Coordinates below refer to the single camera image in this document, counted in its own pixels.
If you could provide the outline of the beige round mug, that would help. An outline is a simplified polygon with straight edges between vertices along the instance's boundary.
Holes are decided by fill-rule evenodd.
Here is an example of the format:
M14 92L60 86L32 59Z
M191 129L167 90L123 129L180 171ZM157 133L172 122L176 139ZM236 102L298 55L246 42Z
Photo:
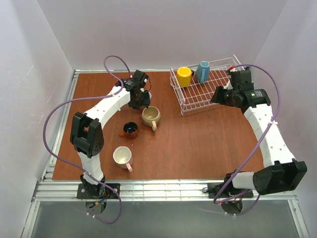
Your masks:
M150 127L154 132L157 131L158 124L161 119L160 111L157 107L148 106L142 111L142 121L143 123Z

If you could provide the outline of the blue mug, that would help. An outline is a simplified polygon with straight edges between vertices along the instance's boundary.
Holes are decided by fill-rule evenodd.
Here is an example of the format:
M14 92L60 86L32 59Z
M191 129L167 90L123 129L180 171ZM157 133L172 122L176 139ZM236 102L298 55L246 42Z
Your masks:
M210 76L210 63L208 61L201 61L196 69L196 79L203 84Z

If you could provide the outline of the yellow textured cup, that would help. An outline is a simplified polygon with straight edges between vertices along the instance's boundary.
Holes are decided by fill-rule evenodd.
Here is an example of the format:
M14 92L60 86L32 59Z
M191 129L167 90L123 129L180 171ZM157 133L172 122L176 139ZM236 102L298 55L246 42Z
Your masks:
M194 72L188 67L180 67L176 72L176 78L180 87L188 87Z

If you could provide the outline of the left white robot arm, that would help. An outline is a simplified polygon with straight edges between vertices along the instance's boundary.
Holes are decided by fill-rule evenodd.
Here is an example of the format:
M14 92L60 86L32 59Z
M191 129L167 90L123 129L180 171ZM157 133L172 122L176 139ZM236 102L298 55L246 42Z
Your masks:
M150 105L150 93L145 89L148 81L146 73L136 70L129 78L117 81L107 96L94 107L73 116L70 142L84 169L80 180L85 191L94 198L106 193L106 188L100 184L106 180L99 156L104 146L103 127L124 105L136 110Z

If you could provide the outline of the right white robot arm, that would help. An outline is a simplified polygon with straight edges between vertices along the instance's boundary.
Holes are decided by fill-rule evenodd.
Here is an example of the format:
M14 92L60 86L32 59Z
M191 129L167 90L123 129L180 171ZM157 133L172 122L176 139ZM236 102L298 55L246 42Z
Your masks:
M256 190L260 195L293 191L307 172L304 161L297 161L286 146L278 128L271 101L264 89L255 89L249 66L227 70L230 81L218 86L211 99L220 105L239 108L251 125L257 139L255 149L260 149L264 168L258 172L242 172L241 165L227 174L224 183L217 186L218 195L235 190Z

